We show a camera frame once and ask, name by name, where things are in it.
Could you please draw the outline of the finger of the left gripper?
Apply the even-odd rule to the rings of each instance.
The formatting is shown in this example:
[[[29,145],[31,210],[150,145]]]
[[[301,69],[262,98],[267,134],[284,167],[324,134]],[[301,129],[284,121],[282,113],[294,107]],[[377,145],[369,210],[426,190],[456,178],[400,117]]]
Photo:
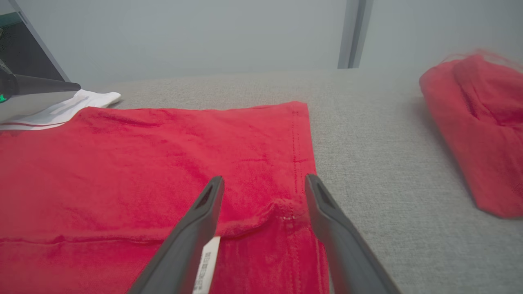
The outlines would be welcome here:
[[[80,84],[46,78],[16,75],[17,95],[79,91]]]

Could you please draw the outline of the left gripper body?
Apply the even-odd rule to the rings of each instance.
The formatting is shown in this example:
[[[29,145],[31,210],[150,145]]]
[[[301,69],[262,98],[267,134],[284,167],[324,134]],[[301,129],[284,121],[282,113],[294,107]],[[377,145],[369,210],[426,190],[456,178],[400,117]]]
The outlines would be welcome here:
[[[15,75],[8,69],[7,65],[0,62],[0,103],[7,102],[17,94],[18,85]]]

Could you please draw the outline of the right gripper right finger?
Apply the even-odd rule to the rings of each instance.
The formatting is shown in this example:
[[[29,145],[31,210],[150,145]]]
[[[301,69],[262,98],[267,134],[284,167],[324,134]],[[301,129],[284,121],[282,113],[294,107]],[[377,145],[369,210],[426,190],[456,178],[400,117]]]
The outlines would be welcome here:
[[[304,188],[315,236],[324,245],[337,294],[399,294],[400,290],[321,179],[306,175]]]

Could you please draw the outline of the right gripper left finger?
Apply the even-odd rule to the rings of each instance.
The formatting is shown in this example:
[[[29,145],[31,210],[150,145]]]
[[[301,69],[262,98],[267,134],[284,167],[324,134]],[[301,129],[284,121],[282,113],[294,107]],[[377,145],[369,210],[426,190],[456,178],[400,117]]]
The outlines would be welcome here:
[[[215,236],[224,179],[213,177],[142,270],[129,294],[190,294],[203,247]]]

